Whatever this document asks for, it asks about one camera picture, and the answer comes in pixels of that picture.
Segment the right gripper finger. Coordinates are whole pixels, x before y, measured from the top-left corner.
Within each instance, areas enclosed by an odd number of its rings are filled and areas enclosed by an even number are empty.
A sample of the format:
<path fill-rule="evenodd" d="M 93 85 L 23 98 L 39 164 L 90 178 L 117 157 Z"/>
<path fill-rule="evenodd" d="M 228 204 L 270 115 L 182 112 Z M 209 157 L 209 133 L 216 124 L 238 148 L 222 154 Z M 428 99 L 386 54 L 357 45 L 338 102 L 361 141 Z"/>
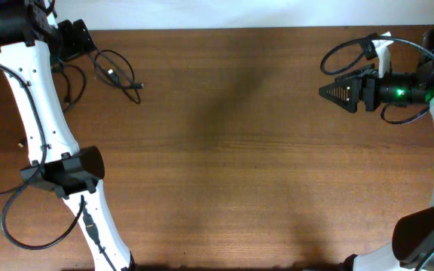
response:
<path fill-rule="evenodd" d="M 344 75 L 340 75 L 338 77 L 335 78 L 335 82 L 339 82 L 339 81 L 343 81 L 349 78 L 353 78 L 356 76 L 363 76 L 363 75 L 367 75 L 367 74 L 374 74 L 377 71 L 377 69 L 375 68 L 374 64 L 369 64 L 366 66 L 363 66 L 357 70 L 354 70 L 352 72 L 348 72 Z"/>
<path fill-rule="evenodd" d="M 320 87 L 319 95 L 354 114 L 357 112 L 361 89 L 362 80 L 351 78 Z"/>

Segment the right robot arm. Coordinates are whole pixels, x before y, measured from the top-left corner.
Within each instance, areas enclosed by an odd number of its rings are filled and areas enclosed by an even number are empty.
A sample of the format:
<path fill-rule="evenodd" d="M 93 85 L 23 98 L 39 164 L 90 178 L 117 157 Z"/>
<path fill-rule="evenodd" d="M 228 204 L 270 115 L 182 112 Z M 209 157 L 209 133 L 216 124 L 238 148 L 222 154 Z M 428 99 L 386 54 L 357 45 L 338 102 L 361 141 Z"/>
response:
<path fill-rule="evenodd" d="M 421 44 L 390 32 L 345 41 L 322 58 L 319 69 L 335 78 L 320 87 L 324 99 L 350 113 L 362 102 L 394 126 L 429 114 L 434 140 L 434 28 L 424 32 Z M 386 245 L 352 254 L 336 268 L 434 270 L 434 178 L 429 205 L 400 218 Z"/>

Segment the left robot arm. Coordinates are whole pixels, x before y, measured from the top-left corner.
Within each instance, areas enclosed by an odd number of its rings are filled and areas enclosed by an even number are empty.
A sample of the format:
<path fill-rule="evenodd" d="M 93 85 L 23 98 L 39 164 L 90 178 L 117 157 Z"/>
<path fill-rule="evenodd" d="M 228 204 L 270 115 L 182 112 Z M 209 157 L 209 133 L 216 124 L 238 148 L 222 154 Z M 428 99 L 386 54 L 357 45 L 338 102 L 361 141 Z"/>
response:
<path fill-rule="evenodd" d="M 95 146 L 80 148 L 63 114 L 52 67 L 96 50 L 83 20 L 56 23 L 49 1 L 0 1 L 0 71 L 5 73 L 26 132 L 29 165 L 23 184 L 2 211 L 6 238 L 27 250 L 54 246 L 27 245 L 7 229 L 14 200 L 28 187 L 53 192 L 73 215 L 97 270 L 136 270 L 130 249 L 120 237 L 105 200 L 105 167 Z"/>

